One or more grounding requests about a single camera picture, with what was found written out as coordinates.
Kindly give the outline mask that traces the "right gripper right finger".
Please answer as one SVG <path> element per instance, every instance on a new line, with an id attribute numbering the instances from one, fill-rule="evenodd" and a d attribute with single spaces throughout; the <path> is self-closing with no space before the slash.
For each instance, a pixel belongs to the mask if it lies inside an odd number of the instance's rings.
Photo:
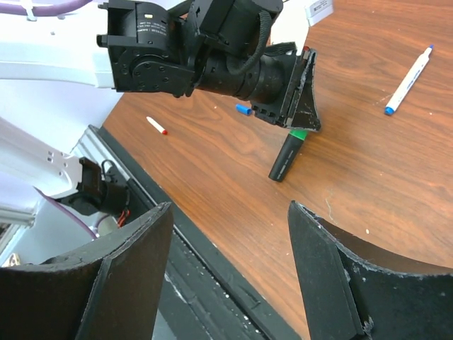
<path id="1" fill-rule="evenodd" d="M 452 270 L 387 251 L 297 201 L 289 235 L 312 339 L 451 339 Z"/>

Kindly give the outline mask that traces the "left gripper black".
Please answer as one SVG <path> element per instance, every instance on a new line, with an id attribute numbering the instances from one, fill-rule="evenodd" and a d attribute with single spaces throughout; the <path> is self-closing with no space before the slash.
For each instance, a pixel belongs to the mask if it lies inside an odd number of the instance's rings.
<path id="1" fill-rule="evenodd" d="M 241 75 L 229 72 L 225 54 L 213 52 L 197 89 L 249 101 L 255 117 L 283 128 L 287 115 L 281 108 L 291 77 L 288 127 L 318 132 L 321 119 L 314 94 L 317 51 L 305 47 L 297 58 L 295 51 L 294 42 L 268 46 L 258 62 Z"/>

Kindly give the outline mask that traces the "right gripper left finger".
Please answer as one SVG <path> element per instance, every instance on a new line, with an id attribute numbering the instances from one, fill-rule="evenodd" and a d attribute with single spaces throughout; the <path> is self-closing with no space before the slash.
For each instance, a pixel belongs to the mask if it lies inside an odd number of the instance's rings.
<path id="1" fill-rule="evenodd" d="M 173 232 L 170 203 L 40 264 L 1 270 L 2 339 L 150 339 Z"/>

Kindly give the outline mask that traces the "green highlighter cap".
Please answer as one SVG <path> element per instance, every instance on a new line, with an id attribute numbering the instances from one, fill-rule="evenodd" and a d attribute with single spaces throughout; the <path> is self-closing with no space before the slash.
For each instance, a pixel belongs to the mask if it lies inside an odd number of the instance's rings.
<path id="1" fill-rule="evenodd" d="M 293 137 L 296 137 L 300 140 L 305 140 L 309 132 L 306 130 L 291 130 L 289 133 Z"/>

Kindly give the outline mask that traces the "green highlighter pen black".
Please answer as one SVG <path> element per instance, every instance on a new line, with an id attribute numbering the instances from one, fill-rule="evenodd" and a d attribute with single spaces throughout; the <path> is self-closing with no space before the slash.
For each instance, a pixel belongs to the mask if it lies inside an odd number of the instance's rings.
<path id="1" fill-rule="evenodd" d="M 272 181 L 282 182 L 303 144 L 303 139 L 288 134 L 275 159 L 270 173 L 268 174 L 268 178 Z"/>

